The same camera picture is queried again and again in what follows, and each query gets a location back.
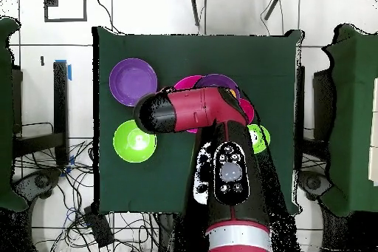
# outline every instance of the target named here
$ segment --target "button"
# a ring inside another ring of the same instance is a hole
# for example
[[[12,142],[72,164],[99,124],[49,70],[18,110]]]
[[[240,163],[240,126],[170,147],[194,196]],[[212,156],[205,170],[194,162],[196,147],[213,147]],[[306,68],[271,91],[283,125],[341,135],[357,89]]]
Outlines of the button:
[[[197,192],[199,194],[203,194],[207,190],[207,185],[206,184],[201,184],[197,187]]]
[[[236,183],[234,186],[233,186],[233,190],[235,192],[241,192],[243,190],[243,187],[241,187],[241,184],[239,183]]]
[[[222,185],[222,186],[221,186],[221,192],[223,192],[224,194],[225,194],[226,192],[228,192],[229,190],[230,190],[229,185]]]
[[[221,166],[221,179],[226,183],[241,179],[241,175],[241,167],[236,163],[226,162]]]
[[[231,156],[231,158],[234,160],[234,161],[240,161],[240,155],[239,154],[233,154]]]
[[[225,146],[224,147],[224,150],[227,152],[227,153],[231,153],[233,151],[233,148],[231,146]]]

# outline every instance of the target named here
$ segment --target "black cable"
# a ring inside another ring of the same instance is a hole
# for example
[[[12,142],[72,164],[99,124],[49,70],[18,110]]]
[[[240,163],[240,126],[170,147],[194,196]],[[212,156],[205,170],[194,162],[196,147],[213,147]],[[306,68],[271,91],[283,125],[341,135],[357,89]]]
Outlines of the black cable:
[[[111,16],[110,16],[110,12],[108,11],[108,9],[103,6],[101,3],[100,3],[100,0],[97,0],[98,4],[105,9],[105,11],[108,13],[108,16],[109,16],[109,20],[110,20],[110,25],[113,26],[113,28],[118,32],[118,33],[122,33],[120,32],[114,25],[113,25],[113,22],[111,21]]]
[[[61,193],[63,195],[63,204],[64,204],[64,206],[66,207],[67,210],[69,210],[69,207],[66,204],[66,194],[64,193],[63,189],[59,185],[56,185],[56,186],[59,188],[59,190],[61,191]]]
[[[43,124],[49,124],[51,126],[51,132],[54,133],[54,126],[49,122],[23,124],[22,126],[43,125]]]
[[[150,219],[150,226],[151,226],[151,236],[154,235],[154,229],[152,227],[152,217],[151,217],[151,213],[148,214],[148,218]],[[151,240],[151,252],[152,252],[152,249],[154,249],[154,242]]]
[[[321,167],[322,165],[325,165],[326,163],[319,163],[319,164],[314,164],[314,165],[310,165],[310,166],[302,166],[302,168],[309,168],[309,167],[315,167],[315,166],[319,166],[322,170],[324,170],[323,167]]]
[[[199,35],[199,27],[201,26],[202,11],[204,10],[204,8],[205,8],[205,0],[204,0],[204,6],[201,9],[201,12],[199,14],[199,22],[198,22],[198,32],[197,32],[197,35]]]
[[[282,5],[281,5],[281,0],[279,0],[280,2],[280,10],[281,10],[281,20],[282,20],[282,35],[285,35],[285,31],[284,31],[284,13],[282,12]]]
[[[262,17],[262,16],[263,16],[263,14],[265,13],[265,11],[268,9],[268,7],[270,6],[270,4],[272,3],[272,1],[273,1],[273,0],[270,0],[269,4],[268,4],[267,7],[265,8],[265,10],[263,10],[263,11],[261,12],[261,14],[260,14],[260,19],[261,19],[261,21],[263,22],[265,28],[267,29],[268,35],[270,35],[270,32],[269,32],[269,29],[268,29],[268,27],[266,26],[265,22],[263,21],[263,17]]]

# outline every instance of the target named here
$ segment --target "wire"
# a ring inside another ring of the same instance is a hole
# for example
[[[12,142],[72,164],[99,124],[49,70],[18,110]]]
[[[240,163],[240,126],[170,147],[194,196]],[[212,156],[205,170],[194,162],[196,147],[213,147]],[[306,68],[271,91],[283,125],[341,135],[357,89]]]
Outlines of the wire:
[[[197,35],[199,35],[199,27],[201,26],[202,11],[204,10],[204,8],[205,8],[205,0],[204,0],[204,6],[201,9],[201,12],[199,14],[199,22],[198,22],[198,32],[197,32]]]
[[[54,133],[54,126],[49,122],[22,124],[22,126],[43,125],[43,124],[49,124],[51,126],[51,132]]]
[[[260,19],[261,21],[263,22],[265,28],[267,29],[267,32],[268,32],[268,35],[270,35],[270,32],[269,32],[269,29],[267,27],[267,25],[265,24],[265,22],[263,21],[263,14],[265,13],[265,11],[268,9],[268,7],[270,6],[270,4],[272,3],[273,0],[270,0],[269,4],[267,5],[267,7],[265,8],[265,10],[262,11],[262,13],[260,14]]]
[[[285,31],[284,31],[284,13],[282,12],[281,0],[278,0],[278,1],[280,2],[280,10],[281,10],[282,35],[285,35]]]
[[[100,0],[97,0],[97,3],[103,8],[103,9],[105,9],[105,11],[108,13],[108,16],[109,16],[109,20],[110,20],[110,24],[111,24],[111,26],[113,26],[113,28],[118,32],[118,33],[122,33],[122,32],[120,32],[114,25],[113,25],[113,22],[111,21],[111,16],[110,16],[110,12],[108,11],[108,9],[104,6],[104,5],[102,5],[101,3],[100,3]]]
[[[319,166],[322,170],[324,170],[323,167],[321,167],[322,165],[325,165],[326,163],[319,163],[319,164],[314,164],[314,165],[310,165],[310,166],[302,166],[302,168],[310,168],[310,167],[315,167],[315,166]]]

